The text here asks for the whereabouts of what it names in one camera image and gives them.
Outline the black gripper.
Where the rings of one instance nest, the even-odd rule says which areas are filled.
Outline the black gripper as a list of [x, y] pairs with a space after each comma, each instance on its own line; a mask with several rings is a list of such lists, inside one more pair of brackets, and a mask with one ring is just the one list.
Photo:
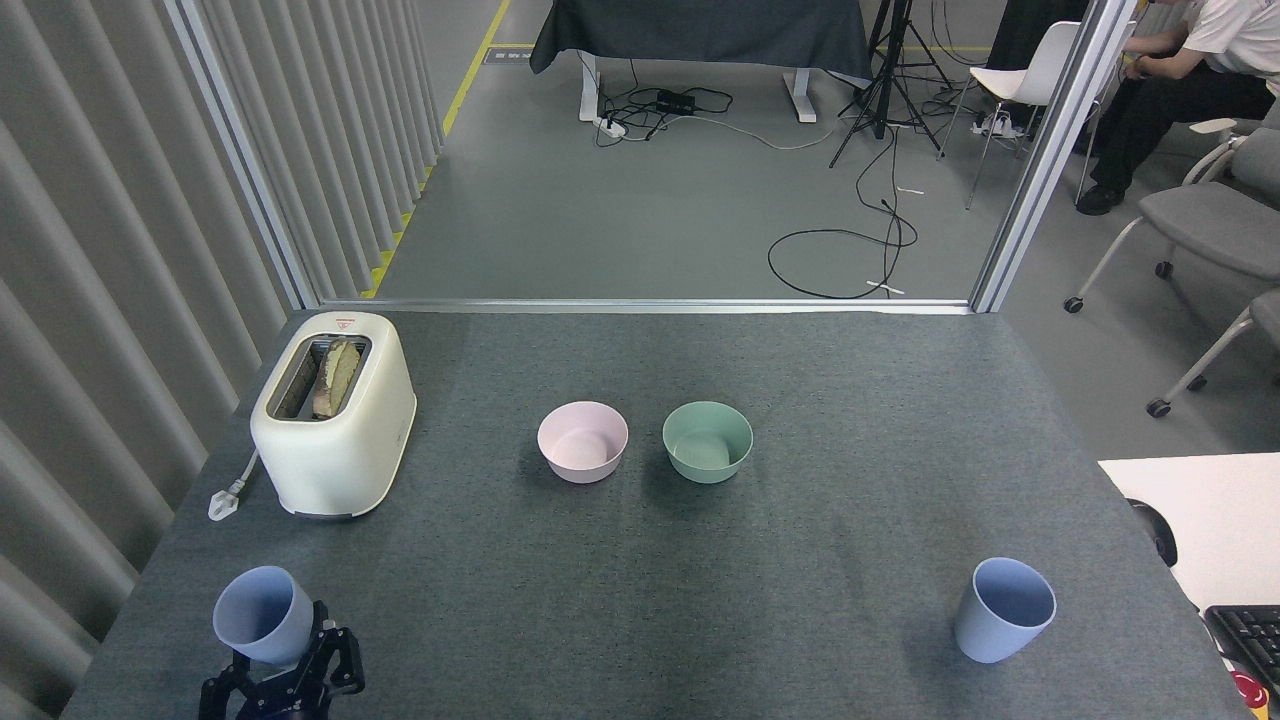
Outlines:
[[353, 630], [332, 620], [320, 600], [312, 602], [312, 611], [300, 675], [288, 673], [255, 682], [251, 660], [233, 650], [230, 662], [201, 685], [198, 719], [227, 719], [234, 693], [244, 698], [236, 719], [329, 719], [332, 697], [362, 692], [366, 678]]

